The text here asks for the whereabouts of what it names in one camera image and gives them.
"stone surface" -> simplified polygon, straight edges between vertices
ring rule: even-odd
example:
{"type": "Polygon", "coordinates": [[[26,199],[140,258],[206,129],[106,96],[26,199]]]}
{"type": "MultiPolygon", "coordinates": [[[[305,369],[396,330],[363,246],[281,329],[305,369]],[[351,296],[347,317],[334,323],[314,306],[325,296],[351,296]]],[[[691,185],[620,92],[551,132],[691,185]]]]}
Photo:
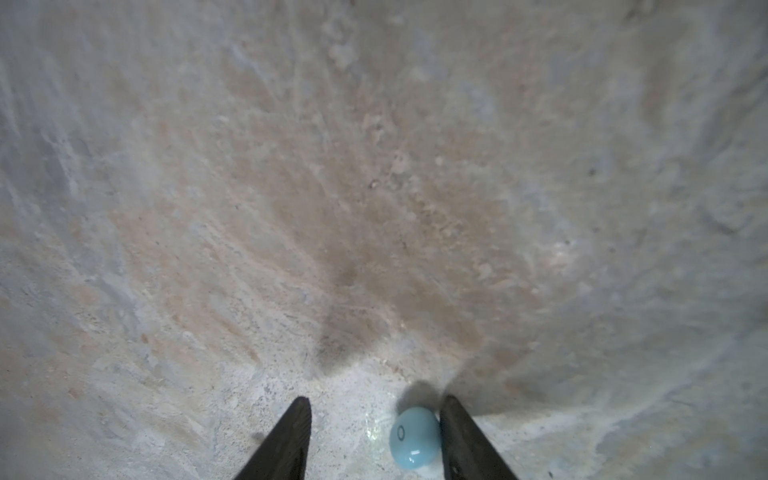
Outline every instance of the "stone surface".
{"type": "Polygon", "coordinates": [[[0,3],[0,476],[768,470],[764,0],[0,3]]]}

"light blue sphere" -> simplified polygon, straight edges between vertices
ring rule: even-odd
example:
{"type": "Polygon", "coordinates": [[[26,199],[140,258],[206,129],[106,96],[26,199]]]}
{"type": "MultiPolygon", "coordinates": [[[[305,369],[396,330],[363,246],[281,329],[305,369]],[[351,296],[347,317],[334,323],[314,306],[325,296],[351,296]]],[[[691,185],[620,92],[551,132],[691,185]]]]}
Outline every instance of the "light blue sphere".
{"type": "Polygon", "coordinates": [[[397,465],[408,470],[429,465],[440,452],[440,424],[422,407],[405,410],[389,433],[389,451],[397,465]]]}

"gray stone surface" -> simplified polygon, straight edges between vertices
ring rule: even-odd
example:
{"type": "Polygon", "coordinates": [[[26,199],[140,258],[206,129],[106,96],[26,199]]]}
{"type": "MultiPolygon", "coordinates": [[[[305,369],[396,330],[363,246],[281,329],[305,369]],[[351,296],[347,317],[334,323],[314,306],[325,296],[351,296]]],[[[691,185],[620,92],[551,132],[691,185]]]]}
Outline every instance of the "gray stone surface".
{"type": "Polygon", "coordinates": [[[764,0],[0,2],[0,477],[765,478],[764,0]]]}

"blue ball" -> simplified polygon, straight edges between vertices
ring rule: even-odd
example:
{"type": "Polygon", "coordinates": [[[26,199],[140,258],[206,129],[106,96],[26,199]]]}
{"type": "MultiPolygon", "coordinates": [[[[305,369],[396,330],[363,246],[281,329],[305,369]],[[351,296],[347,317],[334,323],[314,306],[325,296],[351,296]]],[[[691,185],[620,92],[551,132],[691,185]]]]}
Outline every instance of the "blue ball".
{"type": "Polygon", "coordinates": [[[429,465],[440,452],[440,424],[422,407],[405,410],[389,433],[389,451],[397,465],[408,470],[429,465]]]}

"illuminated floor area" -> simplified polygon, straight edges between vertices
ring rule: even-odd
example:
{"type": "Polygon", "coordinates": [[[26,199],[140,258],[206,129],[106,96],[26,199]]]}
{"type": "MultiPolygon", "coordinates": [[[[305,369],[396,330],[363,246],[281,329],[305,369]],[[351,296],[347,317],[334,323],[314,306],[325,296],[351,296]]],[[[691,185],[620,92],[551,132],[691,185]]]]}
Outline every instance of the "illuminated floor area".
{"type": "Polygon", "coordinates": [[[768,465],[763,0],[0,5],[0,477],[768,465]]]}

